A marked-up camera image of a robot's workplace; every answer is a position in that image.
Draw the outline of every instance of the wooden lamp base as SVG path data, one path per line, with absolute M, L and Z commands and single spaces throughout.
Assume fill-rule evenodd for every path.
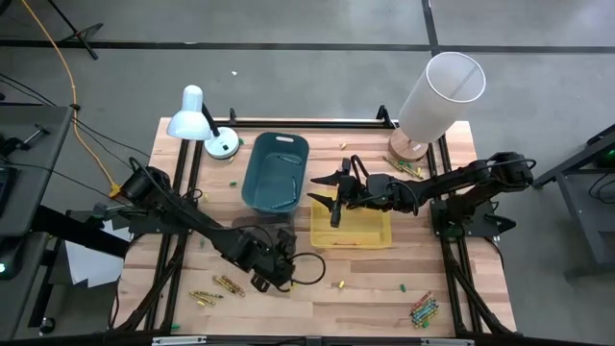
M 388 151 L 395 159 L 404 162 L 420 160 L 427 154 L 428 148 L 429 145 L 427 143 L 419 143 L 408 138 L 404 135 L 402 129 L 393 131 L 391 138 L 388 140 Z

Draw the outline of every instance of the lamp base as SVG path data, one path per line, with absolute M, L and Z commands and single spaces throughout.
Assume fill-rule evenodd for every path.
M 404 135 L 402 129 L 393 131 L 388 140 L 388 151 L 391 152 L 391 155 L 395 159 L 405 162 L 420 160 L 427 154 L 428 148 L 427 143 L 419 143 L 408 138 Z
M 225 160 L 233 156 L 239 150 L 239 137 L 230 128 L 218 128 L 220 136 L 213 136 L 205 141 L 205 150 L 217 160 Z

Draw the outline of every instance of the teal plastic basket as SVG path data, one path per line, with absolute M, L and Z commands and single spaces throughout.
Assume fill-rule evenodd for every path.
M 294 211 L 299 205 L 308 154 L 308 142 L 301 136 L 258 136 L 241 188 L 245 204 L 262 212 Z

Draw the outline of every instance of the lamp shade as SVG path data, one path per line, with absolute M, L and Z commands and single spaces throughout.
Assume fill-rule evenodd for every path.
M 201 112 L 202 106 L 203 91 L 198 86 L 186 86 L 182 99 L 182 109 L 171 118 L 166 133 L 169 136 L 181 139 L 210 139 L 211 128 Z
M 484 92 L 484 72 L 456 52 L 433 57 L 400 110 L 400 129 L 418 143 L 438 140 Z

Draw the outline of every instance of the white paper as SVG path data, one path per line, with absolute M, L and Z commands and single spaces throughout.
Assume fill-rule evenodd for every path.
M 114 231 L 111 221 L 105 221 L 103 225 L 104 232 L 124 240 L 131 240 L 132 235 L 128 232 L 128 228 Z M 124 259 L 87 249 L 69 241 L 66 241 L 66 252 L 73 284 L 83 280 L 87 280 L 87 287 L 112 283 L 119 278 L 124 267 Z

